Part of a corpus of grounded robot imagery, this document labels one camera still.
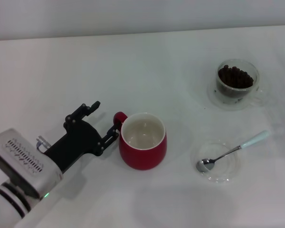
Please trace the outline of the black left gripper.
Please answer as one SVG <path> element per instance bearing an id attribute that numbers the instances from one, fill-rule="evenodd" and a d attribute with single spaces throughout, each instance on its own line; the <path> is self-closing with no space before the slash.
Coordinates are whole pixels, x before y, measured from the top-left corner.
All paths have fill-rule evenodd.
<path id="1" fill-rule="evenodd" d="M 97 130 L 83 121 L 100 106 L 96 101 L 91 106 L 81 104 L 72 114 L 65 117 L 63 127 L 66 134 L 44 153 L 65 173 L 82 155 L 86 153 L 101 156 L 119 137 L 120 123 L 114 124 L 101 138 Z"/>

